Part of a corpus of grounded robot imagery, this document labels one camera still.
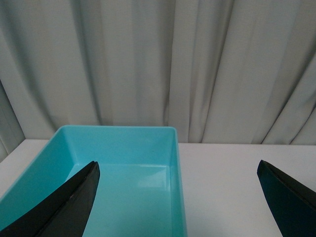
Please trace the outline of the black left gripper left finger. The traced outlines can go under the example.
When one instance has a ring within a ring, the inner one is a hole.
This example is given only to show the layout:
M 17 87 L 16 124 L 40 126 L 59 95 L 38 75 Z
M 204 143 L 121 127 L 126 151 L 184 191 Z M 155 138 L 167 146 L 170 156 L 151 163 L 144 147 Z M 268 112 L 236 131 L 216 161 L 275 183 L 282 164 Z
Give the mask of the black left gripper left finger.
M 92 161 L 23 216 L 2 237 L 81 237 L 95 200 L 100 168 Z

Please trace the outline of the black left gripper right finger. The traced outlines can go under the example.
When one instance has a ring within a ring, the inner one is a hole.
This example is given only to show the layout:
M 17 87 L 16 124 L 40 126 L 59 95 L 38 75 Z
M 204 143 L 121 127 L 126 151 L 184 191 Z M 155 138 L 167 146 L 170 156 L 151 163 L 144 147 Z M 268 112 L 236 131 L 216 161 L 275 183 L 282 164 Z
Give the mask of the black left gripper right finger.
M 316 193 L 270 163 L 257 168 L 266 202 L 284 237 L 316 235 Z

